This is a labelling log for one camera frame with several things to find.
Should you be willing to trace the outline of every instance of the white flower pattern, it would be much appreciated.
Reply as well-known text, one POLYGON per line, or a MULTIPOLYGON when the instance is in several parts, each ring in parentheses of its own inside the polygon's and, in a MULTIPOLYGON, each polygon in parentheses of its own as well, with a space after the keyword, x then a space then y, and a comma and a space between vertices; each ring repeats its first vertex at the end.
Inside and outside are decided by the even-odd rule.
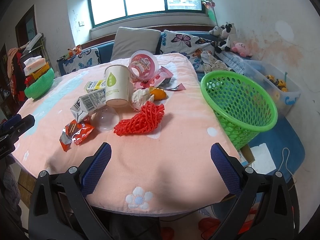
POLYGON ((23 161, 26 161, 27 158, 28 158, 28 156, 29 156, 29 150, 25 152, 22 160, 23 160, 23 161))
POLYGON ((153 193, 148 191, 144 192, 141 187, 136 187, 132 194, 127 195, 125 201, 128 203, 128 208, 147 210, 149 208, 148 201, 153 198, 153 193))

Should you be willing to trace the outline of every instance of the paper cup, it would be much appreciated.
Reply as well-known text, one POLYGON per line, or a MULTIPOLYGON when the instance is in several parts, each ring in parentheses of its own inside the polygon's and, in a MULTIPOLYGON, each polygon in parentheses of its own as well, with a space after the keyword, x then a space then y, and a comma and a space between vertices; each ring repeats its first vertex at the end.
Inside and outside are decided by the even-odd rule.
POLYGON ((130 71, 124 65, 111 65, 105 70, 106 104, 123 107, 129 102, 130 71))

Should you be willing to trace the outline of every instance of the butterfly pillow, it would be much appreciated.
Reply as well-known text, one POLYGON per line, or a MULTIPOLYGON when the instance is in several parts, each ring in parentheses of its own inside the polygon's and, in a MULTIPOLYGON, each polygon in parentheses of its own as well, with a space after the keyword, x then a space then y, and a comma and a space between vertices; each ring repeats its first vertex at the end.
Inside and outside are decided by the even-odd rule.
POLYGON ((72 57, 69 61, 65 61, 63 64, 63 70, 65 74, 78 71, 79 69, 84 69, 100 64, 99 51, 97 48, 88 49, 83 51, 79 55, 72 57))
POLYGON ((204 62, 201 53, 207 51, 214 55, 215 42, 190 34, 165 30, 161 42, 161 54, 180 53, 187 57, 196 72, 204 73, 204 62))

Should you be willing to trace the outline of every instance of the table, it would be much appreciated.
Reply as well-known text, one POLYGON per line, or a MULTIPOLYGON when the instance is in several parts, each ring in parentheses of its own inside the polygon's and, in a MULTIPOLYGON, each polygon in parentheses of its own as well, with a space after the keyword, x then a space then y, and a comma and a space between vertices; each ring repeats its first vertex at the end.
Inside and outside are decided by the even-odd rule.
MULTIPOLYGON (((188 59, 179 53, 156 57, 174 74, 172 86, 183 83, 186 90, 167 93, 164 118, 153 133, 119 137, 112 131, 94 130, 83 144, 62 150, 62 129, 73 120, 70 107, 85 94, 87 82, 103 78, 106 66, 128 65, 129 59, 120 59, 57 78, 42 98, 27 100, 19 114, 32 114, 36 121, 15 144, 17 162, 34 177, 44 169, 62 173, 107 142, 112 157, 95 191, 87 196, 91 205, 113 212, 166 216, 221 201, 228 190, 211 160, 210 148, 219 142, 229 155, 239 158, 238 153, 205 102, 188 59)), ((116 111, 120 119, 135 114, 130 107, 116 111)))

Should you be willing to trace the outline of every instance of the plastic storage box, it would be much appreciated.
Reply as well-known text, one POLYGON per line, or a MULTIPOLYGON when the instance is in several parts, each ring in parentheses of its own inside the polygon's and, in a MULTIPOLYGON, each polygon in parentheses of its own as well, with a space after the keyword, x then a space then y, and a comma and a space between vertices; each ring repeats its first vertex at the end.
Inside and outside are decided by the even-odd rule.
POLYGON ((288 92, 283 92, 265 77, 266 75, 272 75, 275 79, 284 80, 284 73, 276 67, 256 60, 244 60, 244 63, 244 75, 262 86, 275 102, 278 109, 278 116, 285 116, 300 97, 300 88, 287 77, 288 92))

